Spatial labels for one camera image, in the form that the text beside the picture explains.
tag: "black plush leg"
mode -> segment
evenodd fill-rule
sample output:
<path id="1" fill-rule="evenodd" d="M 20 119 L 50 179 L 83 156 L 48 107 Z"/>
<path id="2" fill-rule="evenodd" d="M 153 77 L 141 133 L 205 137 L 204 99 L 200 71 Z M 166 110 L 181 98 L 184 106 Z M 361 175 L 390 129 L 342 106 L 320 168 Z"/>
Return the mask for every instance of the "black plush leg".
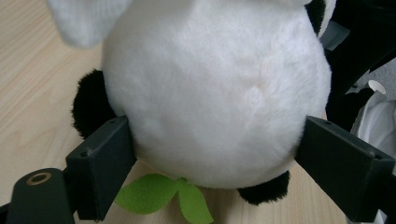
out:
<path id="1" fill-rule="evenodd" d="M 74 127 L 84 139 L 116 117 L 108 103 L 102 71 L 93 70 L 79 81 L 72 114 Z"/>
<path id="2" fill-rule="evenodd" d="M 289 180 L 290 173 L 287 171 L 285 174 L 260 185 L 238 189 L 239 195 L 245 201 L 254 205 L 276 202 L 288 194 Z"/>

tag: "plush fabric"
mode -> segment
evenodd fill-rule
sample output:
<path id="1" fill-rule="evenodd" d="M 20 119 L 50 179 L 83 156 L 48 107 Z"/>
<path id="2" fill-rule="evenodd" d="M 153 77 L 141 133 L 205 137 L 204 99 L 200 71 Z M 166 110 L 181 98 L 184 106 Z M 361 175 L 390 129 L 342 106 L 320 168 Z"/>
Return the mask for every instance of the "plush fabric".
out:
<path id="1" fill-rule="evenodd" d="M 84 139 L 116 117 L 108 103 L 102 71 L 93 70 L 79 81 L 72 115 L 73 125 Z"/>
<path id="2" fill-rule="evenodd" d="M 49 6 L 68 43 L 106 39 L 106 93 L 140 160 L 222 189 L 259 186 L 293 165 L 305 117 L 321 115 L 330 90 L 310 1 L 120 0 L 109 17 L 102 1 L 83 2 Z"/>
<path id="3" fill-rule="evenodd" d="M 280 175 L 258 186 L 238 189 L 239 195 L 248 203 L 259 205 L 260 203 L 277 202 L 288 194 L 290 172 Z"/>

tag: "black fur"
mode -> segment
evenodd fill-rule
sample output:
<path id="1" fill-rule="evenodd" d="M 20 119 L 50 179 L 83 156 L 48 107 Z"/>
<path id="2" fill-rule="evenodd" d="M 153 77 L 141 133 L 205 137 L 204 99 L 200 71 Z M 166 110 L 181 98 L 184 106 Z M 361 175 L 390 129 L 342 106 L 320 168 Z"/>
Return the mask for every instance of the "black fur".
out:
<path id="1" fill-rule="evenodd" d="M 323 23 L 324 12 L 326 10 L 325 0 L 313 0 L 310 4 L 305 6 L 308 12 L 309 20 L 311 20 L 312 27 L 315 33 L 318 35 L 320 26 Z"/>
<path id="2" fill-rule="evenodd" d="M 73 125 L 84 139 L 116 117 L 108 103 L 102 71 L 93 70 L 79 81 L 72 114 Z"/>
<path id="3" fill-rule="evenodd" d="M 285 174 L 260 185 L 238 189 L 239 195 L 245 201 L 254 205 L 276 202 L 288 194 L 289 180 L 290 172 L 287 171 Z"/>

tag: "screw hole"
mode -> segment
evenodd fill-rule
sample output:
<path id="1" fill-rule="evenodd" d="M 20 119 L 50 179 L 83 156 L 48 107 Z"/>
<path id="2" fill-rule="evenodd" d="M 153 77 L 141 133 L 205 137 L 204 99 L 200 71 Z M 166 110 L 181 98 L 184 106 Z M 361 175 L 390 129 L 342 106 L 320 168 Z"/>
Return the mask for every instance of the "screw hole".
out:
<path id="1" fill-rule="evenodd" d="M 81 152 L 81 153 L 79 153 L 79 156 L 80 157 L 87 157 L 88 156 L 88 152 L 87 151 Z"/>
<path id="2" fill-rule="evenodd" d="M 48 173 L 48 172 L 32 175 L 26 181 L 26 184 L 30 185 L 30 186 L 39 185 L 39 184 L 42 184 L 42 183 L 46 182 L 47 180 L 49 180 L 51 176 L 52 176 L 52 174 Z"/>

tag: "light wooden surface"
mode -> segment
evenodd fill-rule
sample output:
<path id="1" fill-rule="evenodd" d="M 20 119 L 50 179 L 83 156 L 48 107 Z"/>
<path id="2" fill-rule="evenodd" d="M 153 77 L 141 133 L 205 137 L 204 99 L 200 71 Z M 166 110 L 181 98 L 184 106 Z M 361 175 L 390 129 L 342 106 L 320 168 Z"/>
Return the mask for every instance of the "light wooden surface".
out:
<path id="1" fill-rule="evenodd" d="M 46 167 L 65 167 L 64 157 L 80 142 L 70 109 L 78 79 L 100 68 L 100 46 L 63 44 L 42 0 L 0 1 L 0 205 L 14 183 Z M 138 163 L 127 182 L 151 172 Z M 235 190 L 203 189 L 215 223 L 346 223 L 344 214 L 298 165 L 291 170 L 289 196 L 258 207 Z M 173 200 L 148 216 L 113 205 L 104 223 L 186 223 Z"/>

